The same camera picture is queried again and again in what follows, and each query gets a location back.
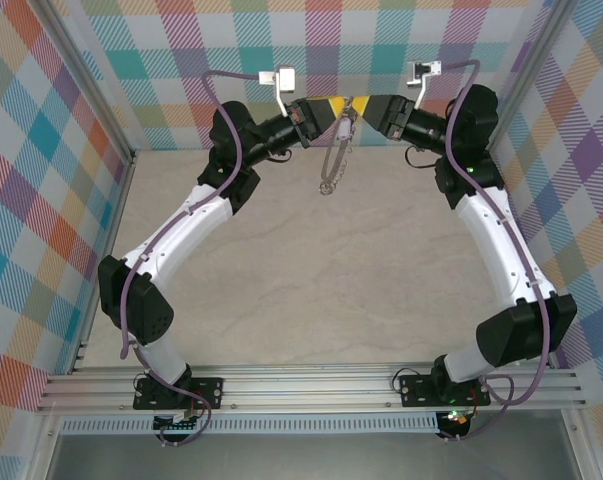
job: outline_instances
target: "beige marble floor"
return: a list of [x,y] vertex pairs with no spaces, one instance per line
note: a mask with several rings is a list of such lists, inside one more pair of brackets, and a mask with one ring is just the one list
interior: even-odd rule
[[[432,170],[408,167],[401,148],[358,148],[324,197],[324,154],[297,149],[289,164],[259,165],[252,199],[177,272],[168,300],[186,361],[431,361],[495,313],[483,261]],[[115,255],[173,212],[206,159],[141,154]],[[85,365],[120,365],[120,343],[99,311]]]

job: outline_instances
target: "plaid wallpaper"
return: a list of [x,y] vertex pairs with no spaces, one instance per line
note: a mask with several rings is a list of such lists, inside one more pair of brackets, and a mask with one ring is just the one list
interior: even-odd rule
[[603,0],[581,0],[496,153],[532,253],[579,307],[560,358],[603,462]]
[[[552,0],[53,0],[131,144],[209,148],[209,68],[256,73],[293,65],[317,95],[407,94],[409,60],[478,58],[479,80],[511,87]],[[432,81],[425,108],[443,112],[464,75]],[[222,100],[257,121],[277,113],[271,87],[215,79]],[[318,144],[329,142],[325,135]],[[387,141],[361,123],[355,143]]]
[[0,480],[71,354],[123,171],[26,0],[0,0]]

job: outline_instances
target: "metal base plate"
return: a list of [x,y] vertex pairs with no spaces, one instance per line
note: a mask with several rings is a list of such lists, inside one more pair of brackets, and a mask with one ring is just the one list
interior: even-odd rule
[[[401,405],[404,407],[473,407],[475,400],[468,390],[453,398],[449,403],[443,403],[437,395],[430,375],[402,375],[399,377]],[[474,389],[476,405],[490,405],[490,394],[481,392],[477,383]]]
[[[192,378],[188,390],[205,398],[213,410],[221,408],[223,395],[223,379],[217,377]],[[134,396],[132,408],[134,410],[163,410],[163,409],[192,409],[193,399],[184,397],[180,403],[176,402],[176,393],[162,387],[152,378],[140,378],[136,382],[137,394]],[[203,408],[200,401],[194,405],[196,410]]]

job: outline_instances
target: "colorful plaid wall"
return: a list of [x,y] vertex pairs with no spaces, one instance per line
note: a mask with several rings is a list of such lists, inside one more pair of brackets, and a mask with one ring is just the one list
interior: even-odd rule
[[596,405],[603,461],[603,0],[581,0],[497,154],[535,258],[576,299],[560,358]]
[[123,171],[26,0],[1,0],[0,480],[71,353]]
[[[299,76],[290,99],[405,95],[407,61],[478,58],[483,62],[480,81],[504,92],[552,0],[54,3],[130,142],[175,149],[210,146],[213,107],[199,80],[209,68],[256,73],[291,64]],[[452,73],[434,79],[425,108],[442,112],[462,78]],[[258,121],[277,113],[271,87],[227,79],[216,79],[214,86],[221,99],[246,103]],[[326,135],[318,143],[329,139]],[[387,141],[361,124],[355,143]]]

